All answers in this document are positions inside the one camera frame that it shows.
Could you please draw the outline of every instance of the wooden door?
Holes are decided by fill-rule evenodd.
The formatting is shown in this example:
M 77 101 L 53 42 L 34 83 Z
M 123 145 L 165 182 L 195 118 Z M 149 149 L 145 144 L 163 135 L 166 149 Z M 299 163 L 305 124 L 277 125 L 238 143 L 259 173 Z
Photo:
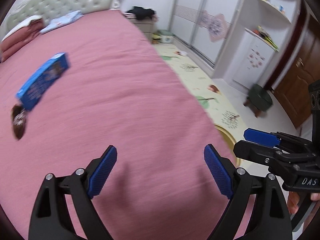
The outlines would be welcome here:
M 296 128 L 311 114 L 308 85 L 319 79 L 320 24 L 310 17 L 300 51 L 274 93 Z

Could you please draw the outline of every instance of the human hand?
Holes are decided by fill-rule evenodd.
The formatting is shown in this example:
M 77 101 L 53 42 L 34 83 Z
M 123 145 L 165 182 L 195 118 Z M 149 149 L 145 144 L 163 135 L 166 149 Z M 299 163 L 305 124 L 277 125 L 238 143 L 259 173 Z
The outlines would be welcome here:
M 288 205 L 288 209 L 289 209 L 290 214 L 295 214 L 298 212 L 299 200 L 300 200 L 300 196 L 298 195 L 297 192 L 291 192 L 291 191 L 289 192 L 287 205 Z M 312 193 L 311 200 L 312 201 L 320 200 L 320 193 Z
M 318 203 L 316 204 L 316 206 L 314 207 L 314 209 L 312 210 L 311 214 L 307 217 L 307 219 L 304 222 L 303 225 L 303 230 L 305 230 L 307 228 L 307 226 L 310 224 L 310 222 L 312 221 L 313 217 L 315 216 L 316 212 L 319 209 L 320 206 L 320 193 L 312 193 L 310 199 L 312 201 L 318 201 Z M 295 214 L 298 212 L 298 203 L 300 201 L 300 196 L 298 195 L 297 192 L 289 192 L 289 196 L 288 196 L 288 210 L 290 214 Z

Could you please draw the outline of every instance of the blue gripper pad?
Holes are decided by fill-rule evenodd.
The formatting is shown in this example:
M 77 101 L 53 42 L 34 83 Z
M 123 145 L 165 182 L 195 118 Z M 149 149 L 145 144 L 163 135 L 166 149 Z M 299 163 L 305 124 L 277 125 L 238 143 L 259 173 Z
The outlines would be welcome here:
M 100 194 L 113 166 L 117 161 L 117 150 L 111 147 L 88 181 L 87 194 L 90 199 Z
M 251 128 L 245 130 L 243 136 L 247 141 L 268 147 L 275 147 L 280 144 L 280 140 L 277 138 L 277 136 Z
M 222 195 L 228 199 L 233 197 L 232 180 L 217 157 L 218 153 L 209 145 L 204 148 L 204 160 Z

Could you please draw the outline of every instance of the finger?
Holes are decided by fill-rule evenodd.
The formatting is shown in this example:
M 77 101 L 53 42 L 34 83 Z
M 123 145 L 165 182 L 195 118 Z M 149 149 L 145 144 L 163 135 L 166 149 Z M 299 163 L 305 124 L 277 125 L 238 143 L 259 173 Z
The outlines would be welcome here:
M 288 199 L 287 205 L 290 214 L 295 214 L 298 212 L 298 206 L 295 205 L 290 199 Z
M 297 192 L 289 192 L 289 197 L 288 199 L 290 199 L 292 201 L 292 203 L 297 206 L 299 201 L 300 201 L 300 196 L 298 195 Z
M 312 194 L 311 194 L 311 200 L 312 200 L 312 201 L 318 201 L 318 200 L 320 200 L 320 194 L 319 194 L 319 193 L 312 193 Z

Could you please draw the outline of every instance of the nightstand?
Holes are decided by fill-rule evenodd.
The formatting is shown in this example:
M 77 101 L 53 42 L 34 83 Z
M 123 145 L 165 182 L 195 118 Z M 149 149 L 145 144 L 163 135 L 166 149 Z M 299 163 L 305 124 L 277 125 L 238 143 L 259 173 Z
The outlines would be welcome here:
M 142 21 L 138 21 L 137 19 L 129 19 L 134 25 L 136 25 L 141 32 L 147 37 L 149 41 L 152 41 L 153 34 L 153 25 L 154 22 L 151 19 L 143 19 Z

